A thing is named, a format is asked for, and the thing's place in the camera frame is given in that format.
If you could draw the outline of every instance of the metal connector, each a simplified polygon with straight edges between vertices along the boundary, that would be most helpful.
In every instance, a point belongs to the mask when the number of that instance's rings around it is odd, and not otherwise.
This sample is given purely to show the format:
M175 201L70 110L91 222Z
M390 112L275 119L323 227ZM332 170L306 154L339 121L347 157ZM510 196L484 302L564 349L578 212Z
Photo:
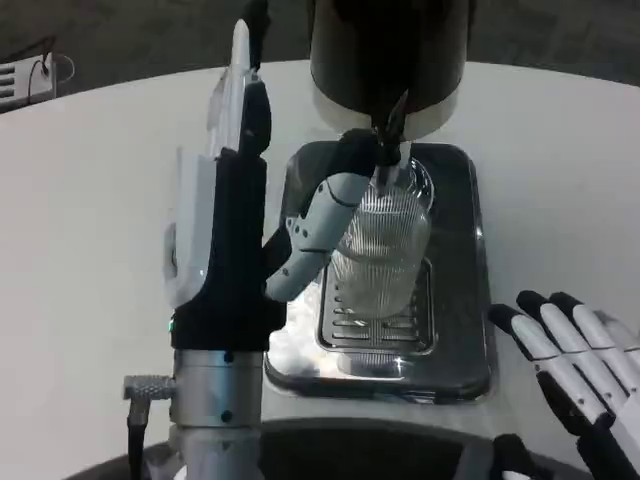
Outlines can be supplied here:
M168 400L176 386L173 378L165 375L127 375L124 377L122 397L130 400L129 425L146 425L152 400Z

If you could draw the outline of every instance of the robotic hand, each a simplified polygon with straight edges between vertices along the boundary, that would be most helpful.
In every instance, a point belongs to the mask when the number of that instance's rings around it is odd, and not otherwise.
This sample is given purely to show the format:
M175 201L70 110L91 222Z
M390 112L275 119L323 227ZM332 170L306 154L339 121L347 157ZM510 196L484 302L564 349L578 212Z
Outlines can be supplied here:
M521 313L493 305L489 319L534 364L542 392L595 480L640 479L640 342L566 293L518 295ZM494 442L494 478L528 479L538 470L514 436Z
M284 325L287 302L329 261L376 165L393 164L373 130L345 133L302 213L262 246L267 165L261 154L271 139L271 111L258 69L268 24L266 0L251 1L213 92L206 152L179 159L164 259L175 309L174 372L125 378L133 480L142 477L149 407L159 399L171 400L170 443L189 480L261 478L256 440L269 335ZM406 96L393 115L404 117L405 102Z

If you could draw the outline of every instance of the cable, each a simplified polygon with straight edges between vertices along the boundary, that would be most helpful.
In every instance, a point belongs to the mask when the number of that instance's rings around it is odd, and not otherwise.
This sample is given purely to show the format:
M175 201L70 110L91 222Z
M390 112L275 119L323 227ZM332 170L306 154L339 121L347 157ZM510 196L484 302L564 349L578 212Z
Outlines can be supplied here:
M11 63L14 62L16 60L18 60L20 57L22 57L25 53L30 52L31 50L39 47L40 45L42 45L42 71L44 72L45 75L49 75L49 69L47 68L47 66L45 65L44 62L47 61L47 57L49 56L49 54L51 53L51 51L53 50L53 45L56 43L56 36L55 35L47 35L46 37L42 37L40 40L33 42L29 45L27 45L24 48L21 48L20 50L17 50L5 57L0 58L0 63Z
M31 66L31 72L29 73L29 86L27 87L27 105L31 105L31 81L33 80L33 72L35 72L38 64L41 64L43 67L42 73L46 76L49 75L48 73L45 73L44 62L42 60L36 60L35 62L33 62L33 65Z
M141 480L144 465L144 431L146 425L132 425L127 419L129 439L127 442L127 459L131 480Z
M67 83L69 80L71 80L74 77L74 75L76 74L76 64L73 62L73 60L71 60L71 58L67 57L62 53L56 53L55 56L66 58L67 61L69 62L69 66L71 66L71 73L67 76L67 78L58 81L58 85L62 85L64 83Z

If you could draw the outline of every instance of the metal grate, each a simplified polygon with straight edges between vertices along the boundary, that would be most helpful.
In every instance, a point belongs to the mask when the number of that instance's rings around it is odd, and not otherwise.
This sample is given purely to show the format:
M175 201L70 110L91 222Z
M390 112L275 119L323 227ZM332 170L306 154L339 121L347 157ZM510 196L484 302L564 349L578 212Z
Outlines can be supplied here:
M340 297L341 286L329 266L323 275L319 338L326 348L370 353L424 353L433 345L431 264L423 260L411 304L387 318L362 318Z

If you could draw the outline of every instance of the power strip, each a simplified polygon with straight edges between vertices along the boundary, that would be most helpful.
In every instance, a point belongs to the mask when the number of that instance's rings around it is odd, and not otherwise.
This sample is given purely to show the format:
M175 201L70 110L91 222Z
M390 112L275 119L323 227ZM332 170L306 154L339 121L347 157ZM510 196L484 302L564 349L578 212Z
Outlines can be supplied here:
M35 69L33 64L42 61L42 55L24 58L13 63L0 64L0 112L22 107L27 103L38 103L55 97L55 67L47 55L44 62L49 69L45 75L42 64ZM31 76L31 95L29 95L29 76Z

